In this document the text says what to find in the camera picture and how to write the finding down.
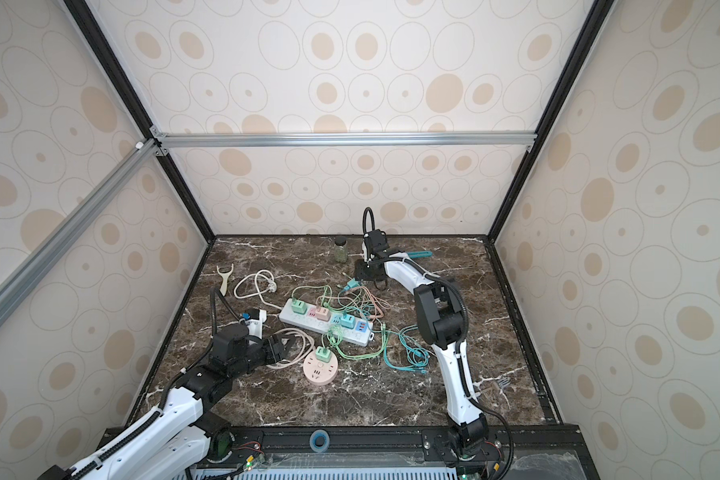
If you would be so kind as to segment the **pink charger plug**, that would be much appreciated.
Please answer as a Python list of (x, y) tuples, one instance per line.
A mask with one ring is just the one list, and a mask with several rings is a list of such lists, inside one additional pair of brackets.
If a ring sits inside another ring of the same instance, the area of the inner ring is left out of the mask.
[(328, 322), (331, 319), (332, 312), (325, 307), (316, 307), (313, 311), (317, 320)]

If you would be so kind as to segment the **teal charger plug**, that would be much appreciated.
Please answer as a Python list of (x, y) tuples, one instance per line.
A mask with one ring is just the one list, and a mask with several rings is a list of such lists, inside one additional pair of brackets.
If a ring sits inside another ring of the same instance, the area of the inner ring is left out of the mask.
[(346, 285), (343, 287), (344, 291), (349, 291), (355, 288), (358, 288), (362, 285), (362, 282), (358, 279), (351, 279), (349, 280)]
[(343, 313), (339, 318), (339, 324), (346, 329), (353, 330), (355, 328), (357, 319), (350, 315)]

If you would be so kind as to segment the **green charger plug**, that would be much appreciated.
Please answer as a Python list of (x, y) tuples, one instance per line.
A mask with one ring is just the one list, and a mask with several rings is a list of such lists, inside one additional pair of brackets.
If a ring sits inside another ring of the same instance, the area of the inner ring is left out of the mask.
[(293, 312), (298, 315), (306, 315), (309, 310), (309, 305), (302, 300), (293, 299), (291, 301), (291, 308)]
[(332, 352), (329, 348), (324, 346), (319, 346), (314, 351), (315, 358), (323, 363), (329, 363), (332, 358)]

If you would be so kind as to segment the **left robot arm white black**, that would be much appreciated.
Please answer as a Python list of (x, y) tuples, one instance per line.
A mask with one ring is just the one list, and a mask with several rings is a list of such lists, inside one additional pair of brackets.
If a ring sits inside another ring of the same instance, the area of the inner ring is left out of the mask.
[(235, 380), (287, 358), (296, 337), (262, 336), (240, 315), (218, 287), (209, 292), (211, 337), (203, 353), (180, 370), (144, 416), (73, 466), (49, 467), (42, 479), (170, 478), (207, 457), (221, 443), (224, 428), (212, 424), (212, 408)]

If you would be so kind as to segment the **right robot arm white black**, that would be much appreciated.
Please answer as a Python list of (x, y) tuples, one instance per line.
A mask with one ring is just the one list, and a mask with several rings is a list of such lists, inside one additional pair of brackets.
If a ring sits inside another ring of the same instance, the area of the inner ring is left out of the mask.
[(460, 290), (453, 281), (391, 248), (370, 207), (363, 211), (362, 239), (363, 258), (355, 262), (355, 277), (373, 283), (394, 280), (412, 294), (416, 327), (434, 351), (444, 381), (453, 453), (457, 458), (470, 457), (480, 447), (492, 445), (498, 460), (486, 469), (486, 477), (505, 478), (515, 443), (506, 419), (476, 397), (467, 356), (469, 312)]

